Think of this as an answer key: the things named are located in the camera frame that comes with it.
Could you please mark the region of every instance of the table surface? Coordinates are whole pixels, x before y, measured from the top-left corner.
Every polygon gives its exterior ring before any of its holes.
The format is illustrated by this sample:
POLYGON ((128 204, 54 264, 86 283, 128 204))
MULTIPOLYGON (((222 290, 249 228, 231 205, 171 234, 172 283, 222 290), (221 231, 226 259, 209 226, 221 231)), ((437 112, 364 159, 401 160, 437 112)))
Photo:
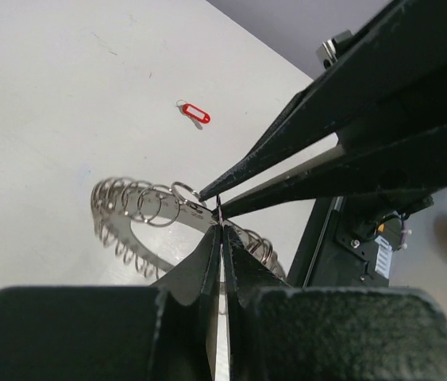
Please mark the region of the table surface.
MULTIPOLYGON (((93 234, 92 187, 109 176, 201 189, 235 164, 311 79, 203 0, 0 1, 0 288, 142 284, 93 234), (203 130, 176 108, 206 110, 203 130)), ((330 137, 223 194, 325 151, 330 137)), ((288 269, 313 202, 234 221, 288 269)), ((134 228, 179 261, 200 235, 134 228)))

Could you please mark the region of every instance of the white tabletop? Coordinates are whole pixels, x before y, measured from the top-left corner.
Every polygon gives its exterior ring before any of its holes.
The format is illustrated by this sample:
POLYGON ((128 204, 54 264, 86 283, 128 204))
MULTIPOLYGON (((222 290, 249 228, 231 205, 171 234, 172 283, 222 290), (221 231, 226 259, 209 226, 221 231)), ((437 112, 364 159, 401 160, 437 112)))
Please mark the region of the white tabletop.
MULTIPOLYGON (((0 288, 143 283, 94 237, 91 188, 127 175, 201 189, 310 81, 203 0, 0 1, 0 288), (207 111, 210 124, 196 129, 180 99, 207 111)), ((288 269, 312 205, 234 221, 269 238, 288 269)), ((179 257, 197 244, 188 230, 151 228, 144 239, 179 257)))

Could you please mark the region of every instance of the red key tag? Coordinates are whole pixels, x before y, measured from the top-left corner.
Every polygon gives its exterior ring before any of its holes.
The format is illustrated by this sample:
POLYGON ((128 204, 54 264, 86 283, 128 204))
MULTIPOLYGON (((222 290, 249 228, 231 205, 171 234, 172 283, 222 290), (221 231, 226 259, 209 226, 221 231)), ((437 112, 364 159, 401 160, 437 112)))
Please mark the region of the red key tag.
POLYGON ((207 112, 191 105, 190 103, 183 105, 183 113, 185 113, 188 117, 196 119, 200 123, 206 124, 210 122, 210 116, 207 112))

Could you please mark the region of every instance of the red tag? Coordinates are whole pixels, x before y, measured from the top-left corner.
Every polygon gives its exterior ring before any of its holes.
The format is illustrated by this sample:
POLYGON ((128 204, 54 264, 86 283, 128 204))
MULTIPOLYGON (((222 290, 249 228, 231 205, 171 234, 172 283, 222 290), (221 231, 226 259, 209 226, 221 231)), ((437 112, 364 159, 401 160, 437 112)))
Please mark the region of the red tag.
POLYGON ((191 105, 190 103, 183 105, 183 112, 187 116, 196 119, 200 123, 206 124, 210 122, 210 116, 207 112, 191 105))

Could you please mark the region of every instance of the barcode label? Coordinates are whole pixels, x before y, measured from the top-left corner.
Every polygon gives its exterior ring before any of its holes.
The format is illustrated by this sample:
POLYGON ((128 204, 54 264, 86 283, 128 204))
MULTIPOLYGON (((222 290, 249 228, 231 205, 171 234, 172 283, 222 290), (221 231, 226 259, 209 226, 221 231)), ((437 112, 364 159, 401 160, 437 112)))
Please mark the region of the barcode label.
POLYGON ((376 254, 375 272, 389 279, 392 261, 392 246, 382 236, 378 236, 375 242, 379 244, 379 251, 376 254))

